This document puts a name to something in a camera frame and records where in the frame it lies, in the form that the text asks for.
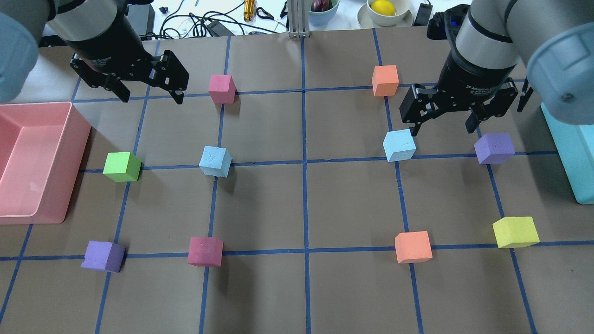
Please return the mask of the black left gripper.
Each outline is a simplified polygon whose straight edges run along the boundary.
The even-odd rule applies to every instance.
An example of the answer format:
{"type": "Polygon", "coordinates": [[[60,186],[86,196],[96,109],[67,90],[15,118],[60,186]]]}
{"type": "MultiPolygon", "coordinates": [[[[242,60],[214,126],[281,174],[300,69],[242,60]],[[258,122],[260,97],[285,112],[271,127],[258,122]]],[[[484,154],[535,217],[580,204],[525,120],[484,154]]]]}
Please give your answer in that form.
{"type": "Polygon", "coordinates": [[[91,88],[103,87],[127,103],[131,92],[123,80],[143,82],[167,90],[176,104],[183,104],[189,73],[170,50],[159,57],[148,53],[123,13],[102,34],[66,44],[76,53],[71,68],[91,88]]]}

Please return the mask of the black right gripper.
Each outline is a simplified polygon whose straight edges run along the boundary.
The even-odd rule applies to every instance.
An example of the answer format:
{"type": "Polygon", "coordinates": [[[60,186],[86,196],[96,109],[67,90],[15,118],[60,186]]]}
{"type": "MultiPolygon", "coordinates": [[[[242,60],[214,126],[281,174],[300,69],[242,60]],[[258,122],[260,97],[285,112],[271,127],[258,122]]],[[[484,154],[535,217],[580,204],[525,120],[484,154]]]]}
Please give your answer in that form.
{"type": "Polygon", "coordinates": [[[401,121],[409,125],[410,135],[416,137],[422,124],[445,113],[469,111],[466,131],[474,133],[481,122],[506,114],[518,89],[511,69],[470,69],[456,63],[448,55],[436,85],[420,83],[410,86],[400,106],[401,121]]]}

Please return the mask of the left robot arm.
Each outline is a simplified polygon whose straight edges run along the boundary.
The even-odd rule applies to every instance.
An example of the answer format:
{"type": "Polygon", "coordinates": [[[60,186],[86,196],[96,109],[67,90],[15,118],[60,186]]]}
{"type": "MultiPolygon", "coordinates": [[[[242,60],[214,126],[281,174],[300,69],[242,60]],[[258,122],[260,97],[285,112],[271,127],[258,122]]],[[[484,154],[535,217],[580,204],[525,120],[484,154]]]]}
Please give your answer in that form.
{"type": "Polygon", "coordinates": [[[189,73],[170,50],[153,56],[129,22],[128,6],[149,0],[3,0],[1,25],[1,102],[21,93],[38,60],[43,30],[49,26],[73,51],[71,68],[92,88],[130,98],[125,81],[166,90],[177,104],[184,100],[189,73]]]}

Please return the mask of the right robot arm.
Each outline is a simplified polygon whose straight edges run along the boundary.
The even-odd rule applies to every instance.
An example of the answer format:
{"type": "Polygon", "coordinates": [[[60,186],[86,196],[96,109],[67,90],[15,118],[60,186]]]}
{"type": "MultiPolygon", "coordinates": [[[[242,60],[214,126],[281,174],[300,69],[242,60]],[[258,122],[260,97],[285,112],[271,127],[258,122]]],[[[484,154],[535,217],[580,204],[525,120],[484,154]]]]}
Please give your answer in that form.
{"type": "Polygon", "coordinates": [[[413,84],[400,106],[416,136],[422,123],[469,111],[467,132],[502,117],[520,93],[518,111],[536,92],[552,116],[571,125],[593,123],[593,2],[591,0],[474,0],[435,13],[427,36],[450,52],[437,84],[413,84]],[[518,91],[512,70],[522,61],[518,91]]]}

